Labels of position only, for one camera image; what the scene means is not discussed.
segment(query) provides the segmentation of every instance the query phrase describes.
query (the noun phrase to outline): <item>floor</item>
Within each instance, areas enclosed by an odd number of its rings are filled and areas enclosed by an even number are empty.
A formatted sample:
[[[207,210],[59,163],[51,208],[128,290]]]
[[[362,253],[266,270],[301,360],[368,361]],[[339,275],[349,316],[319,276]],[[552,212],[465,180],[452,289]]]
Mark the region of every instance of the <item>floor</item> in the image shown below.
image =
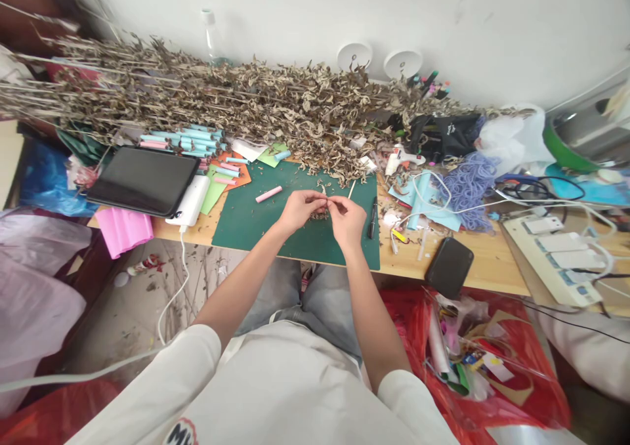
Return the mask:
[[[113,277],[129,266],[158,254],[165,264],[133,276],[123,287],[114,287]],[[179,242],[151,240],[137,247],[112,272],[112,280],[98,300],[83,334],[73,342],[66,362],[66,373],[90,373],[159,344],[158,318],[169,299],[186,279]],[[190,278],[182,294],[167,311],[161,328],[166,341],[189,326],[205,300],[240,263],[247,252],[186,244],[186,264]],[[395,276],[375,274],[379,288],[400,283]],[[122,384],[131,382],[150,358],[120,368],[108,377]]]

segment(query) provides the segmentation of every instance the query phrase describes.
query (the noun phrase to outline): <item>pink tissue paper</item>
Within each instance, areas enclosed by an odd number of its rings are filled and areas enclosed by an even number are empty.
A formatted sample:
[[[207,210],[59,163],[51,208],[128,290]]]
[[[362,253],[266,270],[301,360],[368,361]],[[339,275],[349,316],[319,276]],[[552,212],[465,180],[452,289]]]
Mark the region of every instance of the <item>pink tissue paper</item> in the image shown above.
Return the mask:
[[[151,217],[147,214],[112,207],[95,216],[112,259],[153,238]]]

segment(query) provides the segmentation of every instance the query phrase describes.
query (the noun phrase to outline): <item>power strip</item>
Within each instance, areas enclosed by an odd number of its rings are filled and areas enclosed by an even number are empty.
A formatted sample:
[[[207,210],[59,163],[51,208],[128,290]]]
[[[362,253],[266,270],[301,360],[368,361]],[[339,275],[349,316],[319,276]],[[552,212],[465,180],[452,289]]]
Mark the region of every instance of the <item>power strip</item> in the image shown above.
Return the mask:
[[[538,242],[539,238],[547,234],[538,236],[527,228],[527,224],[531,226],[537,221],[540,221],[540,217],[528,215],[505,221],[503,226],[553,298],[558,304],[574,307],[588,307],[600,302],[602,296],[589,280],[576,278],[571,270],[557,268],[552,264],[548,257],[549,253]]]

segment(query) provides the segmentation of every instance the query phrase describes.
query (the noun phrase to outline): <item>tablet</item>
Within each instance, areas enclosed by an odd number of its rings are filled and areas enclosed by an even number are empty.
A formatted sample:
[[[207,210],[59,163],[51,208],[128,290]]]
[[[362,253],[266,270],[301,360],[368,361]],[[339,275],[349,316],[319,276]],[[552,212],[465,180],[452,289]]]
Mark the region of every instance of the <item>tablet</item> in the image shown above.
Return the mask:
[[[124,146],[88,191],[87,199],[156,217],[171,217],[198,167],[198,158]]]

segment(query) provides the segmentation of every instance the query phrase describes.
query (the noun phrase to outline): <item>smartphone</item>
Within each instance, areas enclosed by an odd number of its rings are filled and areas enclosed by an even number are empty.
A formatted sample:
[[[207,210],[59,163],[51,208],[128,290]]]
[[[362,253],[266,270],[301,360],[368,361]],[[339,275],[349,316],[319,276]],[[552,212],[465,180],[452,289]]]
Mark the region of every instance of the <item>smartphone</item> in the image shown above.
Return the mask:
[[[455,238],[445,238],[427,271],[427,282],[447,299],[457,299],[474,254]]]

